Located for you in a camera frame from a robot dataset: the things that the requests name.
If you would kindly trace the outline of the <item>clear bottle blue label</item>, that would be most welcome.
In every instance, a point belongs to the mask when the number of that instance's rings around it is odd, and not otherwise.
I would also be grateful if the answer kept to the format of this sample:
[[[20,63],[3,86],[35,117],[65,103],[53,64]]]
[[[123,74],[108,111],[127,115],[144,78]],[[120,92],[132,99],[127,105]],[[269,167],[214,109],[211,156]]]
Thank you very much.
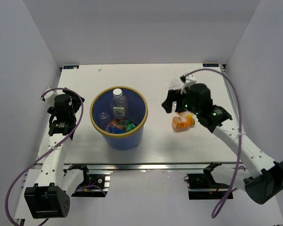
[[[170,81],[169,83],[169,90],[181,90],[182,88],[182,82],[178,81],[177,79],[174,79]]]

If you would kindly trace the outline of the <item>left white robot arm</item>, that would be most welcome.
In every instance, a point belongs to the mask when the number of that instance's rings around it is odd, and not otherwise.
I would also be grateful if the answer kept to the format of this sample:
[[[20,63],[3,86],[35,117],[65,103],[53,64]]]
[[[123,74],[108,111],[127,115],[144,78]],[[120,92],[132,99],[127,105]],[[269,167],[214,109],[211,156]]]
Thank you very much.
[[[70,197],[77,186],[85,188],[90,176],[80,169],[64,172],[63,167],[73,135],[81,122],[77,111],[83,111],[84,98],[74,91],[48,89],[42,100],[49,104],[49,150],[43,157],[42,168],[32,187],[24,191],[24,198],[34,219],[65,218],[70,210]]]

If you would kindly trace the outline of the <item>clear water bottle blue cap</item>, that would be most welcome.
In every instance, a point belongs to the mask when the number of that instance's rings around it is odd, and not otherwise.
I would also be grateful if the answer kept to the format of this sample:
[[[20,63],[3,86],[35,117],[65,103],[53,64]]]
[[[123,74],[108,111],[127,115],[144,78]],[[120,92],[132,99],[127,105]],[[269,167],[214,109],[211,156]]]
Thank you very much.
[[[107,126],[105,129],[106,132],[111,133],[111,134],[123,134],[125,131],[123,129],[120,129],[118,127],[114,126]]]

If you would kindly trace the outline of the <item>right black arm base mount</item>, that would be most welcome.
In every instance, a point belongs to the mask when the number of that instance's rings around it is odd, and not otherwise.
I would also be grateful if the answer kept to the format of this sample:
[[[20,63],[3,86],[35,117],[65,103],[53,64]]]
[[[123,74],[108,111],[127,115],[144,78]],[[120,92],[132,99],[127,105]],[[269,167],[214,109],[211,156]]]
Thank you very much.
[[[183,180],[188,186],[189,200],[220,200],[228,191],[229,185],[216,183],[204,173],[204,169],[222,165],[212,162],[209,165],[197,165],[197,168],[187,169]]]

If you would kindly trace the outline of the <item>orange juice bottle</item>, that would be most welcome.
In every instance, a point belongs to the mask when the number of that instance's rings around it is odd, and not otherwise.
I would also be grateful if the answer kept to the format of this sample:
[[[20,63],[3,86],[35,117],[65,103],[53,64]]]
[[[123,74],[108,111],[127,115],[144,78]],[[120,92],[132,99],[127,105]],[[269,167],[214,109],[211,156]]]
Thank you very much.
[[[174,129],[187,129],[193,127],[195,123],[193,116],[175,116],[172,119],[172,127]]]
[[[125,127],[122,126],[122,125],[119,125],[115,120],[111,120],[111,121],[109,122],[109,125],[114,126],[114,127],[117,127],[117,128],[119,128],[119,129],[121,129],[121,130],[125,130]]]

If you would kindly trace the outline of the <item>green soda bottle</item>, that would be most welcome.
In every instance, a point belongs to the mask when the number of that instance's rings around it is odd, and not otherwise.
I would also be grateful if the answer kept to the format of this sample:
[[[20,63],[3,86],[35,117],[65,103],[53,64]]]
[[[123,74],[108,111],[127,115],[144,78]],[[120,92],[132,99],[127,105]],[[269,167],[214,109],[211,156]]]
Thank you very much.
[[[135,128],[136,128],[136,125],[134,123],[129,123],[125,126],[125,132],[132,131]]]

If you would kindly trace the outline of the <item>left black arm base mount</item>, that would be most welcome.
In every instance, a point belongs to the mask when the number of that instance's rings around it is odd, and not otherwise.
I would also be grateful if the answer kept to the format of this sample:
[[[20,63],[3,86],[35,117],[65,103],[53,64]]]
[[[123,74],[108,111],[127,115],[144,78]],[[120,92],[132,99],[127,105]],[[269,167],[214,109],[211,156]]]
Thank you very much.
[[[64,176],[70,171],[70,170],[82,170],[84,180],[81,184],[78,185],[77,188],[81,188],[84,186],[91,186],[94,185],[95,187],[88,187],[84,188],[83,190],[75,191],[72,194],[72,197],[105,197],[108,188],[109,188],[109,181],[110,181],[110,174],[105,173],[103,171],[92,171],[89,170],[87,165],[82,164],[76,164],[71,165],[67,169],[64,169]]]

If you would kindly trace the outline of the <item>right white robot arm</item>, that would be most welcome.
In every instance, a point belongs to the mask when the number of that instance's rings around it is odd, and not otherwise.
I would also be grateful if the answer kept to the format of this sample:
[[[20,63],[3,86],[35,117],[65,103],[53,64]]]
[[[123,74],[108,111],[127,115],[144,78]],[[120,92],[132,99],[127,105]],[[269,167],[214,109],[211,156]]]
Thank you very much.
[[[162,107],[171,113],[173,102],[176,112],[190,111],[198,122],[222,140],[245,165],[238,170],[234,187],[245,191],[257,204],[264,204],[283,190],[283,161],[276,162],[242,134],[232,116],[221,106],[213,104],[205,84],[169,90]]]

